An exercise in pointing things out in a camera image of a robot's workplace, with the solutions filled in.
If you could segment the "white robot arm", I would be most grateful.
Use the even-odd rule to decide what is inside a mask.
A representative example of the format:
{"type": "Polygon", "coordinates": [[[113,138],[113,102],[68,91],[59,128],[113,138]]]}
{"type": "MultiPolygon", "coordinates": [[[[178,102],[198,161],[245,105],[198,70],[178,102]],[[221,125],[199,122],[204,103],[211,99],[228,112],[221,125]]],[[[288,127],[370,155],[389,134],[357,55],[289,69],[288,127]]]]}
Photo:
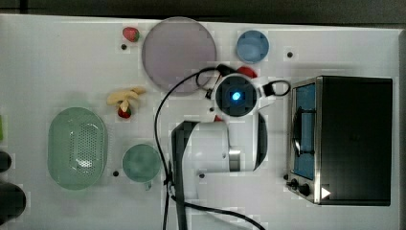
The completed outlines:
{"type": "Polygon", "coordinates": [[[198,200],[199,176],[253,172],[267,154],[267,127],[259,113],[259,85],[234,73],[214,88],[217,122],[184,121],[171,132],[176,212],[179,230],[192,230],[187,204],[198,200]]]}

